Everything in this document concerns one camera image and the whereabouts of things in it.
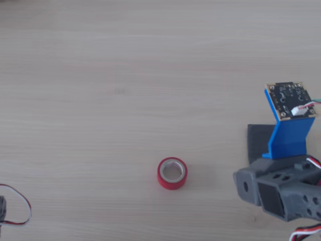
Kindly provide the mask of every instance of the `white wire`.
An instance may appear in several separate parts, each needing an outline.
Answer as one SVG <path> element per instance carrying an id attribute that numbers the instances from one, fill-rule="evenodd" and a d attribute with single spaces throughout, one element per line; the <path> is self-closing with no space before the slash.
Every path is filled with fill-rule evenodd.
<path id="1" fill-rule="evenodd" d="M 315 165 L 316 167 L 320 168 L 321 169 L 321 165 L 319 165 L 318 163 L 316 163 L 314 160 L 310 159 L 310 158 L 307 158 L 306 159 L 307 161 L 311 162 L 313 165 Z"/>
<path id="2" fill-rule="evenodd" d="M 11 190 L 12 192 L 14 192 L 16 195 L 18 195 L 23 201 L 24 203 L 26 204 L 27 208 L 28 208 L 28 212 L 29 212 L 29 217 L 27 219 L 27 221 L 24 222 L 24 224 L 12 224 L 12 223 L 0 223 L 1 226 L 22 226 L 22 225 L 26 225 L 31 217 L 32 217 L 32 213 L 31 213 L 31 207 L 29 206 L 28 202 L 27 202 L 27 199 L 25 197 L 23 197 L 20 193 L 18 193 L 14 188 L 10 187 L 10 186 L 6 186 L 6 185 L 0 185 L 0 187 L 5 187 L 6 189 L 9 189 Z"/>
<path id="3" fill-rule="evenodd" d="M 292 241 L 293 237 L 295 235 L 312 235 L 312 234 L 315 234 L 317 232 L 320 232 L 321 231 L 321 228 L 317 229 L 317 230 L 314 230 L 314 231 L 297 231 L 297 232 L 293 232 L 290 236 L 290 239 L 289 241 Z"/>
<path id="4" fill-rule="evenodd" d="M 309 105 L 309 104 L 315 104 L 315 103 L 316 103 L 315 101 L 311 101 L 311 102 L 309 102 L 309 103 L 304 104 L 303 106 L 307 106 L 307 105 Z"/>

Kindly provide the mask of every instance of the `blue 3d printed bracket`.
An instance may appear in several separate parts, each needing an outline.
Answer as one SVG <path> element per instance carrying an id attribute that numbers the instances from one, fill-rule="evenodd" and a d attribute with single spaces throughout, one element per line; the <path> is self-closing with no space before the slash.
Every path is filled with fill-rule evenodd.
<path id="1" fill-rule="evenodd" d="M 306 155 L 305 139 L 314 122 L 314 117 L 280 119 L 268 89 L 265 95 L 276 119 L 276 126 L 268 143 L 269 153 L 264 158 L 279 159 Z"/>

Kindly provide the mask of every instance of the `white connector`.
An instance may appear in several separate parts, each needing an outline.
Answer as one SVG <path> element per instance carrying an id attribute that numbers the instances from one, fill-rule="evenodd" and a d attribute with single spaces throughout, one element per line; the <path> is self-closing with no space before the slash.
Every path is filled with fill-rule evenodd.
<path id="1" fill-rule="evenodd" d="M 304 105 L 299 105 L 297 107 L 294 107 L 291 112 L 293 116 L 298 116 L 298 115 L 304 115 L 308 110 L 309 107 L 303 107 Z"/>

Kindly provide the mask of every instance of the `screw hole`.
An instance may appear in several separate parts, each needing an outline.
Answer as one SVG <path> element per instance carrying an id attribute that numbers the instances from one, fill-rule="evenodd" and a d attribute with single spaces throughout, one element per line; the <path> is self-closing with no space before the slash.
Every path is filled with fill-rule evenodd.
<path id="1" fill-rule="evenodd" d="M 248 185 L 247 185 L 246 182 L 243 183 L 243 186 L 244 186 L 244 190 L 245 190 L 246 192 L 248 192 L 248 191 L 249 191 L 249 187 L 248 187 Z"/>
<path id="2" fill-rule="evenodd" d="M 318 200 L 317 200 L 316 197 L 313 198 L 313 202 L 314 202 L 315 205 L 318 205 L 318 204 L 319 204 L 319 202 L 318 202 Z"/>
<path id="3" fill-rule="evenodd" d="M 282 178 L 282 181 L 286 181 L 286 180 L 289 180 L 289 179 L 290 179 L 289 176 L 285 176 L 285 177 Z"/>
<path id="4" fill-rule="evenodd" d="M 281 176 L 281 174 L 275 174 L 275 175 L 273 176 L 273 179 L 279 178 L 280 176 Z"/>

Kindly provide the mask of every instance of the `wire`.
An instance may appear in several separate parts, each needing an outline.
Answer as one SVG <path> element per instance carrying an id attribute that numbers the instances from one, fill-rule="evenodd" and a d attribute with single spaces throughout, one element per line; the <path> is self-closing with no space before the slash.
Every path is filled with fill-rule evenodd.
<path id="1" fill-rule="evenodd" d="M 304 108 L 307 108 L 307 107 L 310 107 L 310 106 L 314 106 L 315 104 L 321 104 L 321 101 L 312 100 L 309 103 L 306 103 L 304 105 L 300 105 L 299 109 L 304 109 Z"/>
<path id="2" fill-rule="evenodd" d="M 32 217 L 32 212 L 31 212 L 31 205 L 29 203 L 29 201 L 26 199 L 25 196 L 23 196 L 21 193 L 19 193 L 16 189 L 14 189 L 13 187 L 9 186 L 9 185 L 6 185 L 6 184 L 0 184 L 0 187 L 4 187 L 4 188 L 7 188 L 9 189 L 10 191 L 14 192 L 16 195 L 18 195 L 26 204 L 27 208 L 28 208 L 28 212 L 29 212 L 29 217 L 26 221 L 24 222 L 12 222 L 12 221 L 7 221 L 7 220 L 4 220 L 4 221 L 0 221 L 0 225 L 13 225 L 13 226 L 21 226 L 21 225 L 25 225 L 27 224 L 31 217 Z"/>
<path id="3" fill-rule="evenodd" d="M 321 162 L 318 161 L 316 158 L 308 157 L 306 160 L 311 162 L 313 165 L 315 165 L 316 167 L 321 169 Z"/>
<path id="4" fill-rule="evenodd" d="M 290 236 L 289 241 L 301 241 L 308 236 L 321 231 L 321 223 L 310 227 L 299 227 Z"/>

